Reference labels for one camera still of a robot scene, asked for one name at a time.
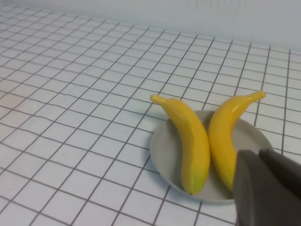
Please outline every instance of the tiled countertop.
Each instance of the tiled countertop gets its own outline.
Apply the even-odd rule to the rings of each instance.
[[[216,109],[262,89],[242,118],[301,162],[297,51],[1,5],[0,65],[1,226],[234,225],[156,172],[154,93]]]

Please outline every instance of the white tile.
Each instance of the white tile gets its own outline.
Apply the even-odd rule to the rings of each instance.
[[[190,88],[199,89],[203,91],[210,91],[213,83],[208,81],[202,81],[193,79],[189,85]]]
[[[143,223],[142,221],[136,220],[134,218],[128,217],[123,214],[119,214],[114,226],[147,226],[148,224]]]
[[[90,200],[114,210],[119,210],[129,191],[130,189],[127,187],[103,180],[96,188]]]
[[[290,98],[301,99],[300,94],[300,89],[287,88],[287,96]]]
[[[51,90],[54,92],[61,92],[67,85],[68,85],[67,82],[50,80],[42,88],[48,89],[48,90]]]
[[[98,139],[98,137],[99,136],[96,134],[88,133],[77,129],[66,141],[66,144],[70,144],[88,150]]]
[[[162,124],[163,121],[160,120],[160,119],[156,119],[156,118],[153,118],[153,117],[149,117],[149,116],[144,116],[142,121],[139,123],[139,126],[138,128],[139,129],[144,129],[146,131],[149,131],[149,132],[154,132],[155,129],[160,125]]]
[[[297,111],[286,110],[285,119],[287,121],[296,122],[301,124],[300,113]]]
[[[45,160],[23,153],[10,165],[8,170],[31,178],[44,164]]]
[[[7,205],[8,200],[0,198],[0,211]]]
[[[14,199],[19,204],[40,211],[54,194],[55,189],[30,181]]]
[[[264,82],[268,82],[275,85],[286,86],[286,77],[275,76],[271,74],[266,74],[264,77]]]
[[[51,160],[66,166],[75,167],[85,153],[86,151],[82,149],[72,147],[69,145],[63,145],[51,157]]]
[[[269,104],[277,107],[285,106],[285,97],[276,96],[270,93],[266,94],[266,97],[260,100],[261,103]]]
[[[152,133],[136,129],[128,143],[149,149]]]
[[[196,226],[231,226],[232,224],[199,214]]]
[[[277,85],[264,83],[262,89],[267,93],[272,93],[272,94],[276,94],[276,95],[285,96],[285,94],[286,94],[286,87],[283,87],[283,86],[277,86]]]
[[[227,96],[233,96],[235,93],[236,88],[232,86],[225,86],[221,84],[214,84],[212,88],[213,93],[227,95]]]
[[[210,93],[207,103],[213,104],[213,105],[221,105],[223,102],[225,102],[229,98],[230,98],[229,96],[216,94],[216,93]]]
[[[42,87],[48,81],[49,81],[48,78],[44,78],[39,75],[33,75],[28,80],[24,81],[24,84],[32,85],[35,87]]]
[[[74,226],[98,226],[98,225],[111,225],[116,212],[108,210],[101,206],[96,206],[92,203],[87,203],[74,222]]]
[[[138,89],[132,96],[134,99],[142,100],[144,102],[150,102],[150,96],[154,94],[153,91]]]
[[[44,105],[35,115],[47,118],[49,120],[56,120],[62,113],[64,109],[53,105]]]
[[[112,91],[111,93],[118,94],[118,95],[123,95],[126,97],[131,97],[134,92],[136,91],[135,87],[130,87],[122,84],[118,84]]]
[[[28,85],[25,85],[25,84],[21,84],[20,86],[15,88],[13,91],[11,91],[11,93],[22,96],[22,97],[29,97],[37,89],[38,88],[28,86]]]
[[[236,221],[235,204],[211,205],[203,203],[201,212],[219,219],[227,220],[231,223],[235,223]]]
[[[44,89],[38,89],[36,92],[34,92],[30,98],[34,100],[41,101],[43,103],[48,103],[52,98],[54,98],[57,95],[57,93],[44,90]]]
[[[43,213],[70,224],[84,203],[85,201],[82,199],[57,192],[45,207]]]
[[[5,145],[0,145],[0,167],[6,168],[21,152]]]
[[[18,97],[12,94],[6,94],[4,97],[0,99],[0,105],[3,107],[8,107],[10,109],[15,108],[24,100],[23,97]]]
[[[88,152],[77,169],[102,177],[111,163],[112,159]]]
[[[78,99],[75,101],[70,110],[74,110],[84,114],[90,114],[97,107],[97,103],[88,100]]]
[[[12,199],[28,180],[15,174],[4,171],[0,175],[0,195]]]
[[[94,78],[92,76],[80,74],[75,78],[75,80],[72,81],[72,83],[80,86],[90,87],[96,82],[96,80],[97,78]]]
[[[179,86],[188,86],[190,81],[191,81],[191,78],[187,78],[187,77],[183,77],[183,76],[173,74],[170,77],[170,79],[168,80],[168,83],[171,83],[171,84],[174,84],[174,85],[179,85]]]
[[[21,129],[33,132],[35,134],[43,133],[50,125],[52,121],[43,119],[41,117],[32,116],[22,126]]]
[[[161,200],[132,191],[121,212],[152,223],[161,205]]]
[[[168,194],[166,196],[166,200],[174,202],[176,204],[179,204],[181,206],[188,207],[193,210],[198,210],[199,209],[199,201],[196,201],[194,199],[189,198],[186,195],[183,195],[179,193],[177,190],[174,188],[170,188],[168,191]]]
[[[188,88],[183,97],[190,100],[205,102],[207,96],[208,92]]]
[[[99,117],[102,119],[113,120],[118,114],[119,109],[106,105],[99,105],[92,113],[92,116]]]
[[[175,97],[182,97],[185,90],[186,88],[182,86],[166,84],[162,89],[162,93],[169,94]]]
[[[142,116],[142,114],[121,110],[121,112],[117,115],[114,121],[131,127],[135,127],[137,126]]]
[[[180,66],[178,66],[174,71],[174,74],[181,75],[188,78],[192,78],[195,73],[196,73],[196,69],[180,67]]]
[[[10,92],[14,88],[16,88],[18,85],[19,85],[18,82],[8,81],[8,80],[2,80],[0,82],[0,90],[4,91],[4,92]]]
[[[134,188],[163,198],[167,192],[168,184],[159,174],[143,170]]]
[[[78,127],[87,116],[81,113],[67,110],[56,121],[72,127]]]
[[[287,121],[285,123],[285,135],[301,138],[301,125]]]
[[[260,82],[262,82],[263,76],[264,76],[263,72],[255,72],[255,71],[247,70],[246,68],[244,68],[242,75],[241,75],[242,78],[251,79],[251,80],[260,81]],[[266,74],[264,77],[266,82],[268,80],[270,80],[270,79],[268,79],[268,77],[274,77],[274,75]]]
[[[104,178],[131,187],[140,171],[138,167],[115,161]]]
[[[97,90],[101,90],[104,92],[111,92],[112,89],[116,86],[115,82],[112,81],[107,81],[107,80],[103,80],[104,78],[102,77],[102,79],[99,79],[93,86],[93,89],[97,89]]]
[[[10,203],[0,215],[0,224],[7,226],[28,226],[35,216],[35,212]]]
[[[183,98],[182,99],[182,101],[183,102],[185,102],[190,108],[192,108],[193,110],[200,110],[200,109],[202,109],[202,107],[203,107],[203,105],[204,105],[204,103],[202,103],[202,102],[198,102],[198,101],[194,101],[194,100],[187,100],[187,99],[185,99],[185,98]],[[154,126],[153,127],[155,127],[156,126],[156,128],[159,126],[159,121],[157,120],[157,121],[155,121],[154,122]]]
[[[112,122],[103,135],[126,142],[134,128]]]
[[[144,148],[126,144],[117,159],[143,167],[150,152]]]
[[[47,162],[33,179],[58,188],[70,173],[70,168],[53,162]]]
[[[193,226],[196,216],[197,213],[194,211],[171,204],[169,202],[164,202],[156,221],[156,225]]]
[[[38,136],[30,132],[16,129],[3,143],[18,150],[25,150]]]
[[[9,136],[15,129],[9,126],[0,124],[0,140],[5,139]]]
[[[107,137],[100,137],[92,147],[91,151],[105,156],[115,158],[123,146],[123,142]]]
[[[282,77],[287,77],[287,69],[286,68],[281,68],[281,67],[274,67],[271,65],[267,65],[267,70],[266,73],[268,74],[274,74],[274,75],[278,75],[278,76],[282,76]]]
[[[60,142],[64,142],[74,131],[74,128],[64,126],[58,123],[53,123],[42,136],[48,137]]]
[[[165,73],[165,72],[158,72],[158,71],[151,71],[149,76],[147,77],[148,79],[153,79],[156,81],[161,81],[161,82],[166,82],[168,78],[170,77],[170,74]]]
[[[51,218],[45,217],[43,215],[38,215],[37,218],[34,220],[32,226],[64,226],[64,224],[55,221]]]
[[[220,70],[220,74],[232,75],[235,77],[239,77],[241,75],[242,69],[222,66]]]
[[[96,177],[75,170],[63,184],[61,190],[87,199],[99,180]]]
[[[143,80],[144,80],[144,78],[139,78],[139,77],[127,74],[120,81],[120,84],[139,87],[141,85],[141,83],[143,82]]]
[[[283,147],[283,149],[285,151],[296,153],[296,154],[301,154],[300,150],[297,148],[300,145],[301,145],[301,139],[284,136],[284,147]]]
[[[259,105],[258,113],[266,115],[266,116],[284,119],[284,108],[281,108],[281,107],[275,107],[275,106],[270,106],[270,105]]]
[[[295,100],[291,98],[286,99],[286,107],[287,109],[295,110],[295,111],[301,111],[301,101]]]
[[[260,90],[262,82],[241,78],[239,87],[253,90]]]
[[[283,120],[274,119],[263,115],[257,116],[256,127],[268,131],[282,133]]]
[[[203,62],[201,66],[199,67],[199,70],[205,71],[205,72],[212,72],[212,73],[218,73],[220,69],[220,65],[210,64]]]
[[[102,132],[109,125],[109,123],[110,122],[107,120],[99,119],[93,116],[88,116],[79,128],[91,133],[102,134]]]
[[[43,137],[39,137],[32,145],[30,145],[26,152],[48,159],[61,144]]]

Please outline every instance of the grout line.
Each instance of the grout line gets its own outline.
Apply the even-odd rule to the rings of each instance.
[[[240,73],[237,85],[235,87],[235,91],[234,91],[234,95],[233,96],[236,96],[236,93],[237,93],[237,90],[238,90],[238,87],[239,87],[239,83],[240,83],[240,80],[241,80],[241,76],[243,75],[243,72],[244,72],[244,69],[245,69],[245,65],[246,65],[246,62],[247,62],[247,59],[248,59],[248,56],[249,56],[249,53],[250,53],[251,45],[252,44],[250,44],[248,52],[246,54],[245,62],[244,62],[243,68],[241,69],[241,73]]]
[[[283,155],[284,139],[285,139],[285,122],[286,122],[287,90],[288,90],[288,76],[289,76],[289,71],[290,71],[290,59],[291,59],[291,51],[289,51],[289,53],[288,53],[288,62],[287,62],[287,78],[286,78],[286,89],[285,89],[284,121],[283,121],[282,144],[281,144],[281,154],[282,155]]]
[[[194,224],[193,224],[193,226],[196,226],[197,225],[197,222],[198,222],[198,217],[199,217],[199,215],[200,215],[200,212],[201,212],[201,208],[202,208],[202,202],[200,202],[199,203],[199,207],[198,207],[198,211],[197,211],[197,215],[196,215],[196,219],[195,219],[195,221],[194,221]]]
[[[162,206],[163,206],[163,204],[164,204],[164,202],[165,202],[165,200],[166,200],[166,197],[167,197],[167,194],[168,194],[169,190],[170,190],[170,185],[168,185],[168,187],[167,187],[167,190],[166,190],[165,195],[164,195],[164,197],[163,197],[163,200],[162,200],[162,202],[161,202],[161,204],[160,204],[160,207],[159,207],[159,209],[158,209],[158,211],[157,211],[157,214],[156,214],[156,216],[155,216],[155,219],[154,219],[153,223],[151,224],[152,226],[154,226],[154,225],[156,224],[156,221],[157,221],[158,216],[159,216],[159,214],[160,214],[160,212],[161,212]]]
[[[265,74],[267,71],[267,67],[268,67],[268,62],[269,62],[269,53],[270,53],[271,47],[269,48],[269,52],[268,52],[268,57],[267,57],[267,62],[265,65],[265,69],[264,69],[264,74],[263,74],[263,79],[262,79],[262,83],[261,83],[261,90],[263,90],[263,85],[264,85],[264,79],[265,79]],[[256,110],[256,115],[255,115],[255,120],[254,120],[254,126],[256,127],[256,122],[257,122],[257,116],[258,116],[258,111],[259,111],[259,105],[260,105],[260,100],[258,101],[257,104],[257,110]]]
[[[228,51],[227,51],[227,53],[225,54],[225,57],[224,57],[224,59],[223,59],[223,61],[222,61],[222,64],[221,64],[221,66],[220,66],[220,69],[218,70],[218,73],[217,73],[217,75],[216,75],[216,77],[215,77],[215,79],[214,79],[214,82],[213,82],[213,84],[212,84],[212,86],[211,86],[211,88],[210,88],[210,90],[209,90],[209,92],[208,92],[208,95],[207,95],[207,97],[206,97],[206,100],[204,101],[204,105],[203,105],[203,107],[202,107],[202,110],[204,109],[205,105],[206,105],[207,102],[208,102],[209,96],[210,96],[210,94],[212,93],[212,90],[213,90],[213,86],[214,86],[214,84],[215,84],[215,82],[216,82],[216,80],[217,80],[218,75],[220,74],[220,71],[221,71],[222,66],[223,66],[223,64],[224,64],[224,62],[225,62],[225,59],[227,58],[227,55],[228,55],[228,53],[229,53],[229,49],[231,48],[232,43],[233,43],[233,41],[231,41],[231,43],[230,43],[230,45],[229,45]]]

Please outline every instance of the banana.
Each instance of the banana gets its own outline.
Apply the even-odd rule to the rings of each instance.
[[[182,142],[181,182],[188,194],[197,194],[207,180],[210,151],[207,132],[196,113],[183,101],[157,95],[151,101],[160,105],[177,127]]]
[[[232,130],[248,106],[264,97],[263,91],[231,97],[219,106],[210,120],[208,138],[211,158],[219,177],[230,191],[233,191],[237,155],[232,143]]]

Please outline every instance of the gray plate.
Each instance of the gray plate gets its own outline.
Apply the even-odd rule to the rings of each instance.
[[[214,111],[196,111],[206,130]],[[233,129],[232,139],[236,150],[250,149],[258,153],[260,149],[273,150],[268,139],[254,126],[239,119]],[[206,203],[227,204],[233,202],[232,194],[217,176],[210,164],[208,179],[203,189],[196,195],[188,195],[181,185],[182,144],[175,125],[165,121],[153,134],[150,155],[161,176],[179,192]]]

